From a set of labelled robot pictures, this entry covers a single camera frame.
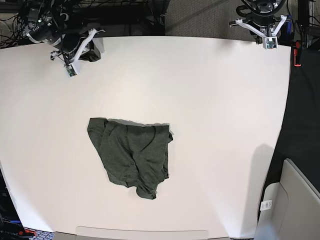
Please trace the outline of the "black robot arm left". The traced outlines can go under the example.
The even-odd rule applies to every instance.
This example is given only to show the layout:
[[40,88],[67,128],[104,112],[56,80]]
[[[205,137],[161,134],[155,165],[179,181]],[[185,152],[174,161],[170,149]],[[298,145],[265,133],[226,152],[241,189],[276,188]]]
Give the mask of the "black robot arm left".
[[242,0],[242,5],[236,8],[236,13],[242,20],[244,28],[258,36],[258,32],[271,37],[286,21],[276,14],[282,9],[285,0]]

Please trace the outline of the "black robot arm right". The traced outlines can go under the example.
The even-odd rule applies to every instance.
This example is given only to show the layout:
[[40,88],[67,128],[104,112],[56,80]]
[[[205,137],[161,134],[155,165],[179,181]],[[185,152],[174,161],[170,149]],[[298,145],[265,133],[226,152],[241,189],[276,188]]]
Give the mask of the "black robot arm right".
[[65,65],[74,61],[77,51],[91,30],[101,32],[98,22],[85,20],[73,9],[78,0],[32,0],[26,7],[24,33],[33,43],[45,43],[56,48],[53,61],[59,58]]

